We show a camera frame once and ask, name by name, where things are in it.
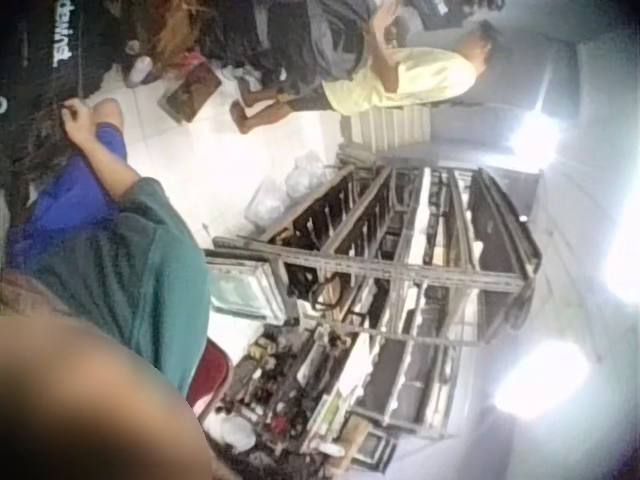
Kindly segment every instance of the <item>bright light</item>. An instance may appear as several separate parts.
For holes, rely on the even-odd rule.
[[[629,303],[640,303],[640,173],[622,223],[609,250],[604,277],[609,289]]]
[[[535,170],[544,170],[555,158],[560,125],[535,111],[528,113],[509,142],[516,156]]]
[[[536,348],[500,386],[496,406],[530,420],[567,400],[582,385],[589,364],[569,342],[549,340]]]

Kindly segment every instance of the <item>black pants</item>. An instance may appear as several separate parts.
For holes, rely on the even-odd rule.
[[[324,88],[319,86],[301,97],[284,101],[294,112],[317,112],[334,110],[333,106],[324,93]]]

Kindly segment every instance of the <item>teal shirt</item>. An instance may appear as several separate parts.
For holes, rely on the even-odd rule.
[[[65,239],[30,274],[186,395],[207,337],[209,275],[157,181],[139,180],[113,221]]]

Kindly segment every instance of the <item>metal shelf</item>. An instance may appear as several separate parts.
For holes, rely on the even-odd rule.
[[[466,196],[461,192],[460,181],[468,182],[471,189],[468,204],[465,204]],[[326,211],[326,205],[332,201],[328,198],[330,192],[343,188],[345,182],[351,182],[349,204],[344,205],[339,215],[333,212],[332,220],[328,222],[332,231],[326,241],[313,249],[277,244],[277,236],[283,229],[300,230],[300,225],[314,208]],[[426,213],[420,213],[424,211],[424,205],[420,209],[421,202],[427,198]],[[463,349],[484,345],[506,325],[501,313],[490,312],[488,307],[495,310],[496,305],[489,304],[489,300],[495,303],[497,299],[498,304],[503,302],[500,312],[507,312],[515,298],[529,293],[541,261],[526,226],[520,224],[514,215],[497,183],[481,170],[457,175],[454,169],[385,166],[359,171],[351,168],[340,170],[326,186],[307,196],[302,205],[283,217],[260,240],[217,237],[213,243],[215,248],[224,249],[225,253],[236,251],[240,255],[251,252],[269,259],[272,265],[279,266],[274,268],[274,272],[282,284],[289,286],[289,290],[291,279],[286,272],[292,267],[308,269],[317,275],[319,282],[338,274],[337,278],[346,290],[342,291],[341,302],[323,313],[319,320],[320,324],[325,324],[323,328],[329,326],[336,333],[352,339],[370,335],[372,360],[381,348],[385,348],[386,344],[381,347],[385,340],[404,342],[402,353],[396,357],[396,360],[400,357],[399,366],[384,408],[372,411],[358,406],[351,411],[381,425],[411,431],[424,438],[441,439],[447,436]],[[495,227],[488,228],[489,222]],[[415,231],[416,225],[419,225],[419,232]],[[415,256],[415,252],[411,255],[410,252],[413,239],[418,238],[416,235],[425,235],[426,242],[419,260],[412,264],[409,257]],[[430,263],[440,236],[444,241],[444,265],[433,265]],[[484,243],[483,253],[478,258],[474,250],[476,241]],[[487,248],[492,245],[495,247],[493,250]],[[376,317],[379,321],[369,324],[368,313],[360,311],[359,306],[368,295],[366,292],[370,294],[373,291],[374,283],[384,286],[378,294],[384,295],[388,288],[388,295],[386,300],[378,297]],[[418,295],[412,304],[414,312],[406,320],[410,324],[405,326],[403,313],[409,308],[408,291],[416,287]],[[467,310],[470,299],[477,304]],[[431,313],[422,312],[425,304]],[[436,318],[437,327],[421,330],[422,315],[424,318],[428,318],[426,315]],[[429,345],[433,350],[418,350]],[[394,405],[405,385],[412,355],[420,351],[429,355],[433,367],[429,370],[429,378],[423,382],[423,391],[417,393],[423,397],[415,421],[405,421],[407,417],[394,418]],[[453,362],[448,383],[441,381],[447,355]],[[291,375],[285,384],[293,381],[295,376]],[[335,383],[332,383],[327,394],[334,391]],[[433,416],[436,411],[438,428],[434,430],[431,428],[434,419],[429,418],[429,412]]]

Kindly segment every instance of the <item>plastic bag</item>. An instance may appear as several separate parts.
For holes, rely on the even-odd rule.
[[[309,152],[296,159],[296,167],[287,175],[284,183],[292,199],[304,197],[329,179],[322,159]]]
[[[265,178],[244,211],[244,218],[266,230],[289,206],[284,189],[271,177]]]

